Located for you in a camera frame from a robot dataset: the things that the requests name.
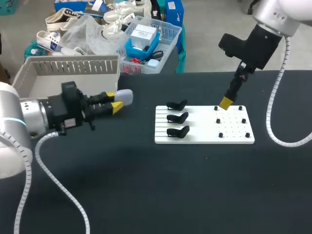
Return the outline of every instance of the floor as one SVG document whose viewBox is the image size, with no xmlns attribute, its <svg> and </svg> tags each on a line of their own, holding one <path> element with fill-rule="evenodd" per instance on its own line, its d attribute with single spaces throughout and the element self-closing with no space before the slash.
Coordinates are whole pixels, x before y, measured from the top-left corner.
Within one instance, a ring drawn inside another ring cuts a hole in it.
<svg viewBox="0 0 312 234">
<path fill-rule="evenodd" d="M 186 28 L 185 72 L 235 71 L 239 60 L 228 58 L 218 43 L 224 33 L 246 39 L 255 26 L 251 16 L 245 14 L 249 0 L 182 0 Z M 24 61 L 24 50 L 36 39 L 39 30 L 45 30 L 44 19 L 53 10 L 53 0 L 19 0 L 17 12 L 0 16 L 2 55 L 0 61 L 14 77 Z M 288 69 L 312 69 L 312 28 L 301 25 L 292 38 Z M 266 66 L 278 70 L 284 56 L 285 43 Z"/>
</svg>

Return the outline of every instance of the cable tube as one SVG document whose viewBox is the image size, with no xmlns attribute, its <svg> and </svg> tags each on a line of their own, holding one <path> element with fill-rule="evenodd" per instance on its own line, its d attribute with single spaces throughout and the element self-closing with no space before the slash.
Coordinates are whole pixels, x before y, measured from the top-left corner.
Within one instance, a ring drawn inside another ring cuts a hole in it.
<svg viewBox="0 0 312 234">
<path fill-rule="evenodd" d="M 271 128 L 271 111 L 272 111 L 272 107 L 273 107 L 273 102 L 274 102 L 274 98 L 277 92 L 277 89 L 279 87 L 279 84 L 283 78 L 284 72 L 285 72 L 285 67 L 287 64 L 287 60 L 289 58 L 289 54 L 290 54 L 290 49 L 291 49 L 291 43 L 290 43 L 290 37 L 286 37 L 285 38 L 286 41 L 286 52 L 285 52 L 285 56 L 284 56 L 284 60 L 283 60 L 283 64 L 281 67 L 281 70 L 279 71 L 278 77 L 275 81 L 274 87 L 272 89 L 271 92 L 271 96 L 269 99 L 269 103 L 268 103 L 268 108 L 267 108 L 267 115 L 266 115 L 266 126 L 267 126 L 267 131 L 268 134 L 270 136 L 270 138 L 277 144 L 284 146 L 284 147 L 298 147 L 301 145 L 306 144 L 307 142 L 309 142 L 312 139 L 312 133 L 310 133 L 306 138 L 294 142 L 294 143 L 289 143 L 289 142 L 283 142 L 281 140 L 279 140 L 273 133 L 272 128 Z"/>
<path fill-rule="evenodd" d="M 26 180 L 25 180 L 25 186 L 24 190 L 19 202 L 18 210 L 16 212 L 15 216 L 15 221 L 14 221 L 14 234 L 19 234 L 20 233 L 20 220 L 21 220 L 21 215 L 29 194 L 30 186 L 31 186 L 31 179 L 32 179 L 32 170 L 31 170 L 31 164 L 30 161 L 28 160 L 27 154 L 25 153 L 23 147 L 12 137 L 9 135 L 7 132 L 4 132 L 0 130 L 0 135 L 7 141 L 9 141 L 19 152 L 20 156 L 24 160 L 25 164 L 25 171 L 26 171 Z"/>
<path fill-rule="evenodd" d="M 74 205 L 79 209 L 80 213 L 83 216 L 84 219 L 84 223 L 85 223 L 85 228 L 86 228 L 86 234 L 90 234 L 90 223 L 89 223 L 89 219 L 87 216 L 87 213 L 85 212 L 84 208 L 80 205 L 80 203 L 77 201 L 76 198 L 74 198 L 74 196 L 58 181 L 58 179 L 55 178 L 55 176 L 49 171 L 49 169 L 44 165 L 44 163 L 42 162 L 41 158 L 40 158 L 40 147 L 42 146 L 42 144 L 50 139 L 50 138 L 54 138 L 54 137 L 58 137 L 59 134 L 57 132 L 53 132 L 53 133 L 49 133 L 47 135 L 45 135 L 43 138 L 41 138 L 35 148 L 35 157 L 36 160 L 39 164 L 39 166 L 44 170 L 44 172 L 52 179 L 52 181 L 68 196 L 69 199 L 71 199 L 71 201 L 74 203 Z"/>
</svg>

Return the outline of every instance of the black table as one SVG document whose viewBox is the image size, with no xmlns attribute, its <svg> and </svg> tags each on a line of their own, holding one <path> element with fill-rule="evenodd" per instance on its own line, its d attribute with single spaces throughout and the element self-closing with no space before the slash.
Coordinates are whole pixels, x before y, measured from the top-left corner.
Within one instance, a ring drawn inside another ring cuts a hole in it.
<svg viewBox="0 0 312 234">
<path fill-rule="evenodd" d="M 86 209 L 93 234 L 304 234 L 312 228 L 312 142 L 283 148 L 265 113 L 277 72 L 256 72 L 237 104 L 247 106 L 253 145 L 156 145 L 155 107 L 187 98 L 216 105 L 233 73 L 124 76 L 134 103 L 120 115 L 52 139 L 43 161 Z M 281 140 L 312 131 L 312 72 L 289 71 L 273 107 Z M 82 217 L 33 163 L 21 234 L 83 234 Z M 0 230 L 13 232 L 24 173 L 0 180 Z"/>
</svg>

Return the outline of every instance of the white board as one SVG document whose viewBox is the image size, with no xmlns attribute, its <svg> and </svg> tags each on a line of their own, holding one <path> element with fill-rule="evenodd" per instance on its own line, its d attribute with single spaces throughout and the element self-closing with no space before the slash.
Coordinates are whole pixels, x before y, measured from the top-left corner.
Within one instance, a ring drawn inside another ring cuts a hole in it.
<svg viewBox="0 0 312 234">
<path fill-rule="evenodd" d="M 245 106 L 230 106 L 227 111 L 215 106 L 186 106 L 183 111 L 168 110 L 167 106 L 156 107 L 155 143 L 157 144 L 253 144 L 254 134 Z M 188 112 L 183 124 L 168 123 L 167 115 L 180 116 Z M 168 137 L 167 129 L 182 129 L 190 126 L 190 131 L 183 138 Z"/>
</svg>

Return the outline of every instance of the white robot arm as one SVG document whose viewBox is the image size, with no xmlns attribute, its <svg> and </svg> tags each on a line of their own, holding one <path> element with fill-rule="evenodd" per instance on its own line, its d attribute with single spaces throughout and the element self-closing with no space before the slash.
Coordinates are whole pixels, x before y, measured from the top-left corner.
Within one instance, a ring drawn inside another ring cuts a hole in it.
<svg viewBox="0 0 312 234">
<path fill-rule="evenodd" d="M 97 117 L 113 115 L 133 100 L 131 90 L 101 93 L 87 97 L 74 82 L 63 83 L 62 93 L 44 99 L 20 99 L 11 85 L 0 82 L 0 130 L 12 136 L 31 162 L 31 139 L 41 137 L 49 130 L 65 134 Z M 5 137 L 0 136 L 0 179 L 25 170 L 20 153 Z"/>
<path fill-rule="evenodd" d="M 261 0 L 253 17 L 257 25 L 247 40 L 224 34 L 219 43 L 227 56 L 242 60 L 219 105 L 225 110 L 248 75 L 265 67 L 283 37 L 292 37 L 301 23 L 312 26 L 312 0 Z"/>
</svg>

